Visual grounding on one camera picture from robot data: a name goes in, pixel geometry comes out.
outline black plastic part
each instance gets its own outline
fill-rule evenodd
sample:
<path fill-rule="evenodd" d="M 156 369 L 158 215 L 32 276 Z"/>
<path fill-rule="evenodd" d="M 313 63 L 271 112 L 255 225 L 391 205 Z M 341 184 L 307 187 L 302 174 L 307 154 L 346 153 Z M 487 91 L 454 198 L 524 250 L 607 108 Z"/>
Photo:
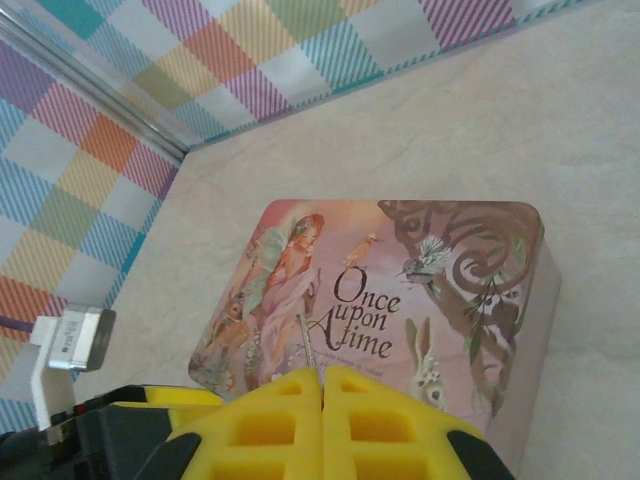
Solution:
<path fill-rule="evenodd" d="M 135 480 L 180 480 L 200 445 L 200 435 L 185 433 L 158 446 Z"/>
<path fill-rule="evenodd" d="M 35 480 L 40 477 L 38 429 L 9 432 L 0 436 L 0 478 Z"/>
<path fill-rule="evenodd" d="M 72 418 L 52 427 L 56 429 L 54 436 L 58 438 L 58 441 L 53 445 L 49 445 L 45 432 L 39 435 L 38 450 L 40 464 L 43 467 L 50 467 L 58 462 L 63 462 L 80 451 L 76 426 L 76 420 Z"/>
<path fill-rule="evenodd" d="M 109 393 L 100 395 L 99 397 L 87 400 L 84 404 L 88 410 L 94 410 L 96 408 L 104 407 L 115 402 L 136 402 L 144 403 L 147 401 L 147 393 L 144 387 L 140 385 L 127 385 L 126 387 L 120 387 L 116 390 L 112 390 Z"/>
<path fill-rule="evenodd" d="M 171 434 L 171 423 L 164 409 L 110 405 L 99 412 L 103 448 L 114 480 L 131 480 L 155 448 Z"/>
<path fill-rule="evenodd" d="M 69 420 L 69 414 L 67 412 L 60 412 L 51 415 L 51 425 L 59 425 L 67 420 Z"/>
<path fill-rule="evenodd" d="M 447 438 L 471 480 L 515 480 L 498 454 L 484 440 L 452 430 Z"/>

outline metal rod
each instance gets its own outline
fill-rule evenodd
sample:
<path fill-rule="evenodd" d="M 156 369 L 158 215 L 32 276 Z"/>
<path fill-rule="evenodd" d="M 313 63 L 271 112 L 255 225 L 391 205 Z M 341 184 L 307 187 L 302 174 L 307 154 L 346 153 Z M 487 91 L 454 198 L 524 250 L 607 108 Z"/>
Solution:
<path fill-rule="evenodd" d="M 131 131 L 182 161 L 189 147 L 127 101 L 89 68 L 51 42 L 0 0 L 0 33 L 59 73 Z"/>
<path fill-rule="evenodd" d="M 304 354 L 307 358 L 307 366 L 316 370 L 316 372 L 318 373 L 318 380 L 320 382 L 320 385 L 322 385 L 322 373 L 318 368 L 316 354 L 314 353 L 313 347 L 311 346 L 311 333 L 309 331 L 309 324 L 307 323 L 305 314 L 299 313 L 298 320 L 300 321 L 300 330 L 302 330 L 302 344 L 304 345 Z"/>

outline fairy wing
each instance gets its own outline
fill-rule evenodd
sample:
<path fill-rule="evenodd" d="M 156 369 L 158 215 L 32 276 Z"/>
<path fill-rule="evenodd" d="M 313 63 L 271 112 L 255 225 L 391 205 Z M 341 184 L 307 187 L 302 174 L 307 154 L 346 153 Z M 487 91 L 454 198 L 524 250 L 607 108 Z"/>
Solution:
<path fill-rule="evenodd" d="M 269 275 L 270 272 L 263 272 L 244 287 L 245 300 L 242 305 L 242 318 L 247 318 L 253 309 L 262 303 Z"/>
<path fill-rule="evenodd" d="M 258 263 L 263 268 L 263 272 L 251 280 L 243 289 L 245 301 L 242 307 L 242 318 L 247 318 L 249 313 L 262 303 L 269 275 L 278 265 L 282 252 L 287 247 L 289 236 L 290 232 L 282 228 L 270 227 L 258 238 L 257 243 L 260 246 Z"/>
<path fill-rule="evenodd" d="M 260 235 L 260 238 L 258 238 L 258 245 L 260 245 L 258 261 L 260 266 L 269 272 L 273 272 L 288 241 L 289 235 L 287 232 L 278 227 L 271 227 Z"/>

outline checkered fabric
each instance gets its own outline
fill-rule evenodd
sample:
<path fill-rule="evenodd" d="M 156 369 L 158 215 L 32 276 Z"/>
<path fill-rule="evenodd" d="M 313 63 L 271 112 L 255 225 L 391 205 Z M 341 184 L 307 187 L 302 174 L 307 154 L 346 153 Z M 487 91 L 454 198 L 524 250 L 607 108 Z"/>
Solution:
<path fill-rule="evenodd" d="M 14 1 L 194 145 L 582 0 Z"/>
<path fill-rule="evenodd" d="M 34 425 L 38 315 L 112 304 L 177 173 L 0 37 L 0 433 Z"/>

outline orange square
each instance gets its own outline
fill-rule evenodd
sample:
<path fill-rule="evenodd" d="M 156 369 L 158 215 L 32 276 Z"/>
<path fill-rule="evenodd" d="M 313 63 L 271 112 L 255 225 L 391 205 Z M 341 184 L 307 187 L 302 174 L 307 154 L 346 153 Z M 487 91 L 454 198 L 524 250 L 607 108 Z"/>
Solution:
<path fill-rule="evenodd" d="M 52 294 L 0 275 L 0 315 L 33 323 L 44 312 Z"/>
<path fill-rule="evenodd" d="M 184 45 L 223 83 L 255 66 L 216 21 L 193 34 Z"/>
<path fill-rule="evenodd" d="M 0 337 L 10 338 L 16 342 L 26 343 L 29 341 L 30 334 L 13 328 L 0 327 Z"/>
<path fill-rule="evenodd" d="M 110 118 L 100 115 L 82 142 L 82 148 L 122 173 L 138 141 Z"/>

